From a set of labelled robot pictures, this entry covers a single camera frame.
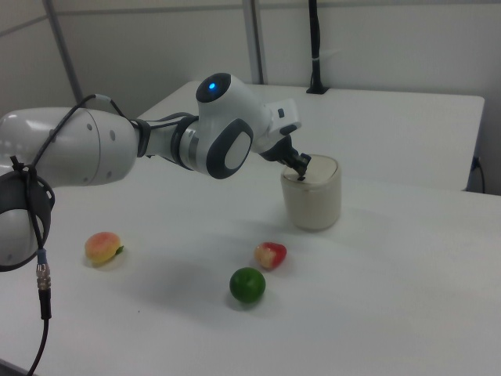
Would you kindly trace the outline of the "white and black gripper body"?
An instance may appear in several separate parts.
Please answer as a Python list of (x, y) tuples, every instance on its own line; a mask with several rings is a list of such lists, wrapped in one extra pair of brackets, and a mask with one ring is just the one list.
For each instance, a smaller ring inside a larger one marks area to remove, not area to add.
[(301, 127), (296, 103), (285, 99), (257, 102), (254, 109), (254, 152), (267, 161), (300, 165), (299, 153), (292, 146), (291, 134)]

